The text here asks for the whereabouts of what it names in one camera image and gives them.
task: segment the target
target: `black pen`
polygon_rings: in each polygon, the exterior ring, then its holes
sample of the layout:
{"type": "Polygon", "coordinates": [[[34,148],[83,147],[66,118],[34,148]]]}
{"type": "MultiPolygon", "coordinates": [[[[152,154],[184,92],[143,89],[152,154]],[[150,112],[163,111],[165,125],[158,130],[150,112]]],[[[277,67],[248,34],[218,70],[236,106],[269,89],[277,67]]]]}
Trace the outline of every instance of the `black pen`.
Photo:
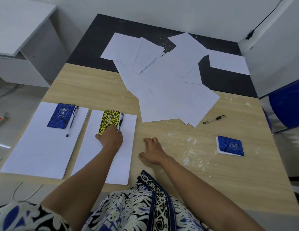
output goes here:
{"type": "Polygon", "coordinates": [[[73,124],[74,118],[75,118],[75,116],[77,115],[77,111],[78,111],[78,109],[79,109],[78,106],[76,106],[76,107],[74,108],[74,111],[73,111],[73,114],[72,114],[72,115],[73,115],[73,118],[72,118],[72,121],[71,121],[71,124],[70,124],[70,127],[69,127],[69,131],[68,131],[68,134],[66,135],[66,137],[69,136],[70,129],[71,129],[71,126],[72,126],[72,124],[73,124]]]}
{"type": "Polygon", "coordinates": [[[120,127],[122,126],[123,119],[124,119],[124,114],[120,113],[120,121],[118,123],[117,132],[120,131],[120,127]]]}
{"type": "Polygon", "coordinates": [[[222,116],[216,117],[216,118],[213,119],[213,120],[203,122],[203,124],[207,124],[207,123],[210,123],[210,122],[213,122],[213,121],[217,121],[217,120],[219,120],[219,119],[221,119],[221,118],[225,118],[225,117],[226,117],[225,115],[222,115],[222,116]]]}

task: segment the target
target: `person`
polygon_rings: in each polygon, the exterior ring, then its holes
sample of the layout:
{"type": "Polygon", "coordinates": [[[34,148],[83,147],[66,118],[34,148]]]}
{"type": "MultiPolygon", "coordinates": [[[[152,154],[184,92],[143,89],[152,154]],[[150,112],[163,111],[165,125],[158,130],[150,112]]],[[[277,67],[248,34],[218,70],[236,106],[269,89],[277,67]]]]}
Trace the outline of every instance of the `person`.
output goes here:
{"type": "Polygon", "coordinates": [[[0,230],[263,230],[232,201],[167,155],[157,138],[144,138],[146,151],[139,157],[161,166],[184,204],[142,171],[135,184],[111,193],[86,221],[123,134],[110,125],[96,138],[103,146],[99,154],[41,204],[20,201],[0,206],[0,230]]]}

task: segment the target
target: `white desk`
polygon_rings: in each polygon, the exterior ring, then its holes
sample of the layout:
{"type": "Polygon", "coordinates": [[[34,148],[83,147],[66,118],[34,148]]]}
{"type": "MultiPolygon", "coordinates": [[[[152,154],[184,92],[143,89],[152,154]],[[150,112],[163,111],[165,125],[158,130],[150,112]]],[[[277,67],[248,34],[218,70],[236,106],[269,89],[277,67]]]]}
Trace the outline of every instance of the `white desk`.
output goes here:
{"type": "Polygon", "coordinates": [[[0,77],[49,87],[68,55],[49,19],[53,4],[0,0],[0,77]]]}

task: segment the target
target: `notebook cover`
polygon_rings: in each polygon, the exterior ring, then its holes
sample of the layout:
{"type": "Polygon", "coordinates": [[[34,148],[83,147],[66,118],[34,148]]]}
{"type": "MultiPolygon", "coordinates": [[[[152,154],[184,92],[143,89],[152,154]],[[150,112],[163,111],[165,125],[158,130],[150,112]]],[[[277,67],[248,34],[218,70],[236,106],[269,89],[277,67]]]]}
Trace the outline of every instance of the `notebook cover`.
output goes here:
{"type": "Polygon", "coordinates": [[[104,130],[111,124],[113,124],[117,128],[119,121],[120,111],[105,110],[102,116],[98,134],[101,135],[104,130]]]}
{"type": "Polygon", "coordinates": [[[65,129],[69,123],[75,105],[59,103],[47,124],[47,127],[65,129]]]}
{"type": "Polygon", "coordinates": [[[226,153],[226,154],[233,154],[233,155],[240,155],[244,156],[244,150],[242,146],[242,142],[240,140],[218,136],[217,147],[218,150],[226,153]]]}

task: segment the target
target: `patterned dress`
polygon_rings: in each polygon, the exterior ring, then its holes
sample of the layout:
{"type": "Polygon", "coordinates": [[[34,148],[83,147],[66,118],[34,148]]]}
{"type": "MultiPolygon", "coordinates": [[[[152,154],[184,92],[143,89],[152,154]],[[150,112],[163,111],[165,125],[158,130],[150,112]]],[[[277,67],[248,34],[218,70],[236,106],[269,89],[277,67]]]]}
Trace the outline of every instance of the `patterned dress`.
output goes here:
{"type": "MultiPolygon", "coordinates": [[[[146,171],[128,190],[111,193],[85,222],[82,231],[98,230],[208,230],[170,196],[146,171]]],[[[0,231],[72,231],[53,211],[29,202],[0,206],[0,231]]]]}

